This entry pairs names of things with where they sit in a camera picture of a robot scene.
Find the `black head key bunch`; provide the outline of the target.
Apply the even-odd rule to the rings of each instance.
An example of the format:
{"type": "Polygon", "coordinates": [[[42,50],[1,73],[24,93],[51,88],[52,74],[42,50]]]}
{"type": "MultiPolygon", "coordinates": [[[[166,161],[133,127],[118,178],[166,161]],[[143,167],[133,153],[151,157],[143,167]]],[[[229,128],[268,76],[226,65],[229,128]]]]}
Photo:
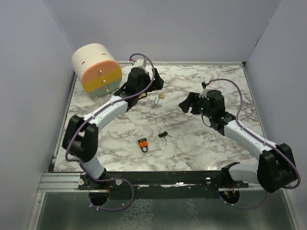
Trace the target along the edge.
{"type": "Polygon", "coordinates": [[[172,137],[167,131],[158,134],[158,137],[164,142],[167,141],[166,137],[172,137]]]}

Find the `small brass padlock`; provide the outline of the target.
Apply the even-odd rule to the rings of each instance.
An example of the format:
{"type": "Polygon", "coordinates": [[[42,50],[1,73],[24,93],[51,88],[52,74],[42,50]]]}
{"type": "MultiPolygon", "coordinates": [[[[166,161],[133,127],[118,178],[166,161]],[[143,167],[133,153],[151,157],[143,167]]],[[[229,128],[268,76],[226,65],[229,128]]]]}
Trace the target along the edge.
{"type": "Polygon", "coordinates": [[[158,96],[155,97],[155,99],[153,101],[153,105],[158,105],[160,99],[164,99],[164,98],[165,98],[164,92],[159,93],[158,96]]]}

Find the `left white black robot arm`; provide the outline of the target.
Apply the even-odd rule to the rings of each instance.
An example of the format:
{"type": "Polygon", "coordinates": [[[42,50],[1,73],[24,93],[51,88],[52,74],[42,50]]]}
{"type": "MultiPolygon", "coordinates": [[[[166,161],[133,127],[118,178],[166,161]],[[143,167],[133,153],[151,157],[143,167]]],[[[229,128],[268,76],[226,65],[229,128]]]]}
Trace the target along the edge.
{"type": "Polygon", "coordinates": [[[153,68],[153,78],[141,68],[131,69],[127,82],[117,90],[111,99],[95,111],[79,117],[70,118],[65,131],[62,147],[66,150],[66,160],[76,161],[82,169],[90,174],[89,183],[95,189],[105,186],[106,171],[99,162],[96,152],[98,150],[98,134],[117,116],[126,113],[135,106],[142,93],[153,92],[163,88],[164,81],[158,70],[153,68]]]}

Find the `orange black padlock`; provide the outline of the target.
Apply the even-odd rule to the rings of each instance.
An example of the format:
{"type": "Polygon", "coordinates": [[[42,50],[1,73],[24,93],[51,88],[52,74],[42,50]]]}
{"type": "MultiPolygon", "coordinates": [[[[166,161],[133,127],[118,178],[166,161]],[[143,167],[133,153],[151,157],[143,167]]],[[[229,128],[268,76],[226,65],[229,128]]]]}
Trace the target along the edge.
{"type": "Polygon", "coordinates": [[[142,152],[146,153],[148,151],[148,142],[147,138],[141,138],[138,140],[139,147],[141,148],[142,152]]]}

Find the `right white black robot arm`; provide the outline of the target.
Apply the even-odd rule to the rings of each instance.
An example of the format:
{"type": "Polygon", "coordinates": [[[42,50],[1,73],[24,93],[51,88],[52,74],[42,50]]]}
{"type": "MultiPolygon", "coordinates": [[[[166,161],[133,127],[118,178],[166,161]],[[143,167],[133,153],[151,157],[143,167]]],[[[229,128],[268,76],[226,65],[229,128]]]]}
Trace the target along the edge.
{"type": "Polygon", "coordinates": [[[260,184],[265,191],[273,193],[299,180],[291,148],[267,141],[243,126],[226,111],[220,91],[190,92],[178,106],[184,113],[207,117],[211,128],[237,142],[257,160],[255,165],[235,162],[225,166],[225,173],[220,176],[223,186],[232,187],[237,181],[245,181],[260,184]]]}

